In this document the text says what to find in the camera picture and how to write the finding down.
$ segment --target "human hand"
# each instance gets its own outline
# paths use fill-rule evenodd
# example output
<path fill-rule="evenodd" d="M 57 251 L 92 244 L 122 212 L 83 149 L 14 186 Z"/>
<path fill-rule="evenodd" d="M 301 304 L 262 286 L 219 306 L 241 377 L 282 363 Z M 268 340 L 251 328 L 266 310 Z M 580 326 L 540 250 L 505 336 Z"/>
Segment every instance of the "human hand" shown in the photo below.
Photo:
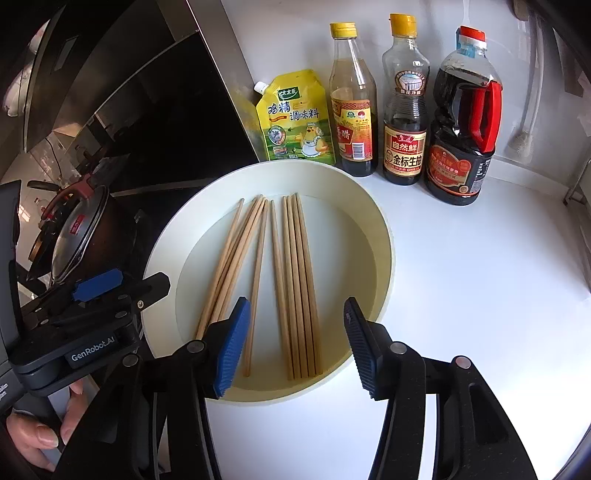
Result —
<path fill-rule="evenodd" d="M 60 436 L 65 444 L 70 440 L 87 408 L 88 400 L 84 393 L 83 380 L 80 379 L 70 385 L 70 400 L 60 429 Z M 29 463 L 50 472 L 56 469 L 42 452 L 57 447 L 59 439 L 53 430 L 34 418 L 15 412 L 7 418 L 6 427 L 14 445 Z"/>

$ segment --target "white countertop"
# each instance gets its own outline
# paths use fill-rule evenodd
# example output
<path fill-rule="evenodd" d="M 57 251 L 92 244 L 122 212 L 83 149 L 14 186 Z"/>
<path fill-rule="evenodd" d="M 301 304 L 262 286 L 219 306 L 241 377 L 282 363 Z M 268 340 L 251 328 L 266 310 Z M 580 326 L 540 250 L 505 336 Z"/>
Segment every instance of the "white countertop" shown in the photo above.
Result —
<path fill-rule="evenodd" d="M 422 356 L 472 359 L 512 420 L 540 480 L 564 465 L 591 423 L 591 294 L 566 208 L 487 178 L 471 206 L 422 183 L 360 179 L 385 212 L 396 249 L 384 325 Z M 225 480 L 368 477 L 386 401 L 351 362 L 305 395 L 276 404 L 208 403 Z M 420 479 L 431 479 L 435 398 L 427 397 Z"/>

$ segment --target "chopsticks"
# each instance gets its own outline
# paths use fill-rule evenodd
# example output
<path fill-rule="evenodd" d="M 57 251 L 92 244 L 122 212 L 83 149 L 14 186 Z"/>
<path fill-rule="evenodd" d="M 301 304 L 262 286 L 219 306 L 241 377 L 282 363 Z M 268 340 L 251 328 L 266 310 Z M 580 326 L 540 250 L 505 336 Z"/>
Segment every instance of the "chopsticks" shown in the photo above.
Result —
<path fill-rule="evenodd" d="M 243 205 L 244 205 L 244 199 L 240 199 L 240 202 L 238 202 L 238 208 L 236 210 L 236 213 L 234 214 L 234 218 L 232 219 L 230 231 L 228 232 L 228 237 L 226 238 L 226 243 L 224 244 L 223 249 L 222 249 L 222 255 L 220 256 L 220 259 L 217 263 L 216 271 L 213 274 L 213 280 L 209 286 L 209 291 L 207 293 L 207 300 L 205 302 L 205 306 L 203 307 L 203 310 L 201 312 L 201 316 L 199 317 L 199 323 L 197 325 L 197 332 L 195 333 L 195 338 L 197 340 L 200 340 L 201 338 L 203 338 L 203 334 L 205 333 L 205 328 L 207 328 L 207 324 L 209 322 L 209 317 L 212 314 L 213 302 L 216 298 L 216 296 L 215 296 L 216 287 L 217 287 L 218 282 L 220 281 L 220 278 L 222 277 L 224 265 L 225 265 L 228 257 L 230 256 L 230 252 L 231 252 L 230 246 L 232 244 L 232 237 L 234 235 L 234 232 L 236 231 L 236 226 L 238 224 L 238 218 L 240 217 L 240 212 L 242 211 Z"/>
<path fill-rule="evenodd" d="M 322 370 L 322 348 L 320 347 L 320 323 L 318 321 L 318 306 L 316 304 L 316 291 L 314 290 L 314 275 L 312 273 L 312 258 L 310 257 L 310 246 L 308 244 L 308 233 L 306 221 L 304 220 L 304 209 L 301 206 L 300 194 L 295 194 L 298 215 L 300 218 L 301 240 L 304 254 L 304 266 L 306 268 L 306 287 L 310 306 L 310 321 L 312 326 L 312 338 L 314 344 L 314 368 L 316 375 Z"/>
<path fill-rule="evenodd" d="M 265 233 L 270 207 L 275 294 L 287 378 L 299 380 L 320 375 L 323 372 L 320 326 L 309 239 L 301 198 L 296 193 L 281 199 L 283 258 L 275 202 L 265 199 L 263 195 L 256 196 L 238 227 L 243 205 L 244 199 L 241 199 L 207 291 L 196 338 L 201 339 L 211 323 L 225 318 L 246 253 L 254 232 L 260 225 L 252 279 L 251 324 L 242 356 L 243 374 L 245 377 L 250 376 Z"/>
<path fill-rule="evenodd" d="M 251 324 L 248 328 L 248 335 L 246 337 L 242 356 L 242 371 L 245 377 L 249 377 L 251 374 L 252 338 L 254 337 L 255 333 L 256 304 L 258 302 L 258 288 L 261 281 L 262 252 L 265 246 L 265 229 L 267 227 L 268 206 L 269 200 L 265 200 L 262 210 L 261 229 L 259 231 L 259 244 L 258 248 L 256 249 L 255 275 L 254 279 L 252 280 Z"/>
<path fill-rule="evenodd" d="M 282 201 L 294 378 L 313 377 L 323 370 L 318 309 L 304 210 L 297 194 L 283 197 Z"/>
<path fill-rule="evenodd" d="M 287 379 L 293 380 L 294 366 L 291 357 L 290 326 L 288 324 L 287 305 L 285 304 L 285 287 L 283 277 L 283 264 L 281 262 L 281 251 L 279 245 L 279 234 L 277 231 L 277 214 L 275 212 L 275 200 L 271 200 L 271 227 L 273 238 L 273 267 L 275 271 L 275 291 L 277 292 L 277 307 L 279 309 L 279 321 L 281 328 L 281 344 Z"/>

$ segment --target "vinegar bottle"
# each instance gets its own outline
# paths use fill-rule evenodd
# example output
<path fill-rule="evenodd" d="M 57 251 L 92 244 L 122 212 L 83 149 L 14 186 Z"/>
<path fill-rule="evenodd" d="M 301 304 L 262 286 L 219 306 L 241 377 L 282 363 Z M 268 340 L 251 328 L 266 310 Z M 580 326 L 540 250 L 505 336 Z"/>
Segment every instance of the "vinegar bottle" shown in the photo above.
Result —
<path fill-rule="evenodd" d="M 371 175 L 378 166 L 378 114 L 375 81 L 357 45 L 354 23 L 331 23 L 335 62 L 329 90 L 339 154 L 345 172 Z"/>

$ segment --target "glass bottle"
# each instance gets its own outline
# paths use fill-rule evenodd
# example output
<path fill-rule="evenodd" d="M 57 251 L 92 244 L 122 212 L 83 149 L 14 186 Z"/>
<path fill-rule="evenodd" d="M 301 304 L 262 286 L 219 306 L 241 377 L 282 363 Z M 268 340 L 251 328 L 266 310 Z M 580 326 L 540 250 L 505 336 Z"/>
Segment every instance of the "glass bottle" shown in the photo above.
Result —
<path fill-rule="evenodd" d="M 423 167 L 428 116 L 424 93 L 429 61 L 417 47 L 412 15 L 391 14 L 394 44 L 382 56 L 386 74 L 384 104 L 384 176 L 392 183 L 412 185 Z"/>
<path fill-rule="evenodd" d="M 330 75 L 339 155 L 345 172 L 371 175 L 378 166 L 378 114 L 375 81 L 357 45 L 355 24 L 331 23 L 335 62 Z"/>

